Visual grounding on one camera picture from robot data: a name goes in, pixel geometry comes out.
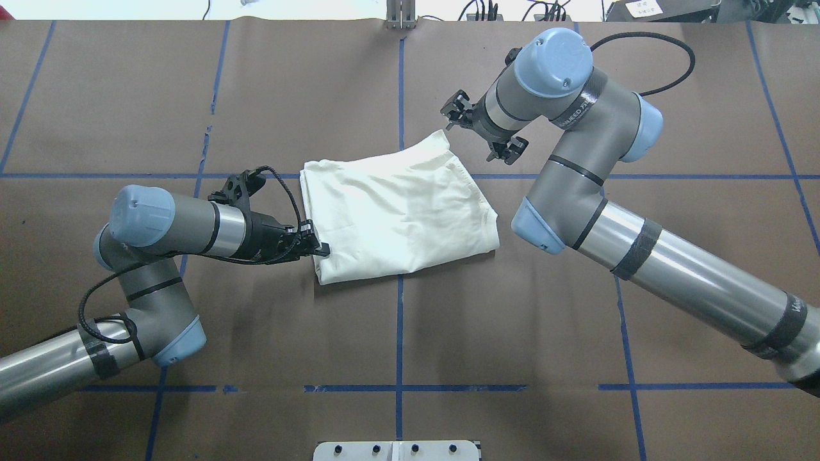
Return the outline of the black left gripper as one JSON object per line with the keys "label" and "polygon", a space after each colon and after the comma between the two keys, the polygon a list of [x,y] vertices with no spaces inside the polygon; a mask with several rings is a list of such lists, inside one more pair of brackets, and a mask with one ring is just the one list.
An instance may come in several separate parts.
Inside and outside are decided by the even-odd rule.
{"label": "black left gripper", "polygon": [[[270,172],[289,196],[298,225],[285,225],[273,216],[256,213],[250,208],[250,197],[266,184],[264,172]],[[313,221],[300,222],[295,197],[281,176],[273,168],[255,168],[231,175],[221,190],[211,192],[208,201],[233,207],[242,213],[244,237],[229,256],[211,255],[211,259],[237,264],[281,264],[315,255],[327,257],[330,245],[320,242]]]}

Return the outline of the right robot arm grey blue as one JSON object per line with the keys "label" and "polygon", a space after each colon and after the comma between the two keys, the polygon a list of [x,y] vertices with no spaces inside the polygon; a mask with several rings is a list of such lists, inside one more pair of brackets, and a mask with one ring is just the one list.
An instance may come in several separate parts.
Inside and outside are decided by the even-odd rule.
{"label": "right robot arm grey blue", "polygon": [[[785,225],[757,232],[752,256],[774,257],[778,269],[796,249],[818,249],[818,219],[809,209],[794,158],[771,99],[760,49],[747,26],[742,44],[753,59],[755,75],[740,83],[717,86],[717,102],[708,103],[694,122],[673,120],[675,140],[708,142],[707,122],[720,127],[762,124],[756,135],[742,129],[727,148],[749,148],[772,134],[765,146],[783,154],[787,175],[637,175],[635,186],[615,174],[618,165],[647,155],[664,128],[662,111],[648,92],[633,92],[593,63],[594,51],[624,38],[659,39],[695,52],[680,39],[656,32],[629,32],[586,44],[576,30],[552,28],[518,49],[511,49],[488,90],[475,102],[457,91],[441,114],[450,126],[468,129],[489,146],[489,160],[515,163],[527,148],[520,131],[544,119],[561,131],[541,172],[512,218],[512,230],[545,253],[570,248],[630,283],[686,312],[735,341],[756,358],[770,362],[790,386],[818,395],[818,308],[800,296],[771,285],[707,249],[689,242],[658,222],[688,231],[726,230],[727,218],[755,224],[759,218]],[[794,219],[809,236],[797,237]]]}

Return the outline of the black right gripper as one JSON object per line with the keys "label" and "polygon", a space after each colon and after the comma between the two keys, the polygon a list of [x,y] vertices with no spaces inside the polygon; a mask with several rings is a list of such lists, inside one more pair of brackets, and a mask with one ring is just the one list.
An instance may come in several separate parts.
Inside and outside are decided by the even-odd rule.
{"label": "black right gripper", "polygon": [[447,120],[446,131],[454,127],[472,129],[486,140],[489,146],[486,161],[498,159],[513,165],[529,146],[528,140],[514,136],[523,128],[522,120],[510,117],[495,96],[481,97],[472,111],[468,94],[456,91],[440,108],[440,114]]}

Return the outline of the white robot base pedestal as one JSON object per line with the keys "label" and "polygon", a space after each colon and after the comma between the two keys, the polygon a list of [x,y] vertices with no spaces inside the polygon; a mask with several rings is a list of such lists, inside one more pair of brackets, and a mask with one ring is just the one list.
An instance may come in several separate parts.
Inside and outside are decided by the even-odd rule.
{"label": "white robot base pedestal", "polygon": [[326,441],[313,460],[482,460],[479,441]]}

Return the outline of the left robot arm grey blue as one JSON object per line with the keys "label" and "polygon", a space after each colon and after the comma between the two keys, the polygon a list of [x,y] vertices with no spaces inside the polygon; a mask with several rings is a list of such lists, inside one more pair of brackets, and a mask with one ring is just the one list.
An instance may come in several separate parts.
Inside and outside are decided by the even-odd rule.
{"label": "left robot arm grey blue", "polygon": [[229,176],[206,199],[159,187],[123,187],[93,249],[110,271],[106,280],[119,282],[127,307],[88,317],[94,292],[88,289],[78,303],[76,326],[2,358],[2,422],[141,361],[166,367],[201,350],[207,338],[175,257],[254,266],[330,255],[330,245],[301,213],[289,225],[252,210],[250,198],[269,172],[269,166],[259,166]]}

